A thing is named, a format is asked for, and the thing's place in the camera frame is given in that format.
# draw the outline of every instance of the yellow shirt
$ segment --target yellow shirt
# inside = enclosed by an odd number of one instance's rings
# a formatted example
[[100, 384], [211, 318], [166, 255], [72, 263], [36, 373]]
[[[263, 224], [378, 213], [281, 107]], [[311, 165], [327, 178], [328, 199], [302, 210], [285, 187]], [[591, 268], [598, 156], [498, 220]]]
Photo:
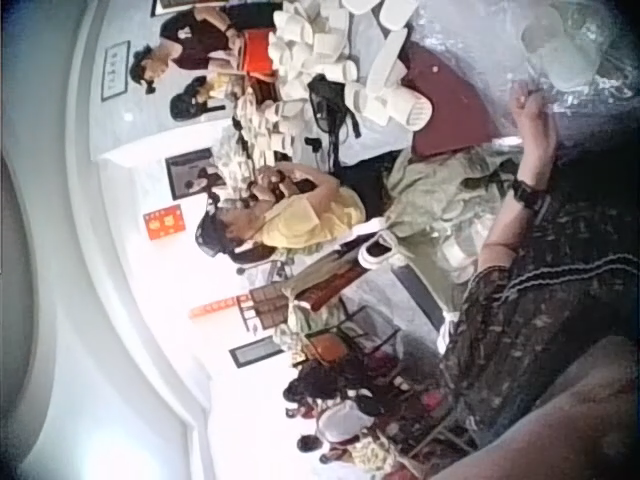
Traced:
[[316, 215], [307, 195], [294, 195], [275, 205], [254, 239], [277, 248], [305, 248], [336, 240], [366, 219], [362, 202], [348, 188], [340, 188], [338, 197], [322, 215]]

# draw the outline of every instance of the red tablecloth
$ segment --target red tablecloth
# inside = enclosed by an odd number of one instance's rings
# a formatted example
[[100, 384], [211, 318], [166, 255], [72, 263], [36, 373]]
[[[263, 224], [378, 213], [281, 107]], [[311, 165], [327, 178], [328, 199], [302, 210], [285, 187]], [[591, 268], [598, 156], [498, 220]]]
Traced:
[[400, 59], [409, 69], [403, 84], [433, 104], [433, 117], [413, 137], [415, 155], [431, 157], [497, 136], [498, 129], [476, 88], [436, 54], [409, 42]]

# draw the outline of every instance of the black bag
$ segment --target black bag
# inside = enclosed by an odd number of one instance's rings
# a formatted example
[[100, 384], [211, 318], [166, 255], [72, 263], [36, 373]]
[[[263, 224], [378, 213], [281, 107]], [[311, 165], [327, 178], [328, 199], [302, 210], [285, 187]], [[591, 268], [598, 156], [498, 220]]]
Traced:
[[316, 75], [309, 82], [309, 100], [318, 128], [329, 136], [329, 165], [338, 172], [340, 165], [340, 130], [351, 118], [353, 134], [360, 138], [360, 125], [355, 114], [344, 103], [344, 84], [330, 82], [324, 75]]

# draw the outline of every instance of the framed picture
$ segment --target framed picture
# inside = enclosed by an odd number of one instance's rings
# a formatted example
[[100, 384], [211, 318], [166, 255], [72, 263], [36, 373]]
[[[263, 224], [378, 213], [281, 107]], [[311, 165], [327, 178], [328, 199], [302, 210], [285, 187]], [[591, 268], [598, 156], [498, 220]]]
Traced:
[[127, 93], [130, 49], [131, 42], [127, 40], [111, 45], [104, 51], [101, 90], [103, 102]]
[[[167, 165], [167, 177], [169, 178], [169, 188], [174, 201], [182, 200], [193, 195], [204, 193], [202, 190], [193, 191], [192, 183], [205, 176], [215, 176], [216, 166], [213, 164], [213, 153], [210, 148], [196, 150], [194, 152], [183, 153], [165, 160]], [[217, 175], [219, 180], [213, 187], [225, 188], [226, 184], [221, 175]]]
[[151, 17], [159, 17], [161, 15], [169, 15], [171, 13], [188, 10], [194, 5], [207, 7], [222, 7], [227, 0], [207, 1], [207, 0], [152, 0]]
[[265, 337], [229, 350], [233, 363], [235, 363], [238, 368], [254, 365], [275, 357], [276, 355], [280, 355], [281, 353], [284, 353], [284, 351], [280, 348], [280, 345], [273, 340], [273, 337]]

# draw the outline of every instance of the black shirt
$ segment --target black shirt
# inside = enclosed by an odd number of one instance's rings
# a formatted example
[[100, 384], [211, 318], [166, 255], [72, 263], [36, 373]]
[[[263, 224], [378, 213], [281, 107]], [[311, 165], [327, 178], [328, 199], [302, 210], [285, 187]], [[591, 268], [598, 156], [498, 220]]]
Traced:
[[173, 63], [183, 70], [206, 70], [210, 53], [229, 49], [225, 33], [206, 20], [196, 19], [193, 9], [166, 20], [160, 27], [160, 37], [182, 47]]

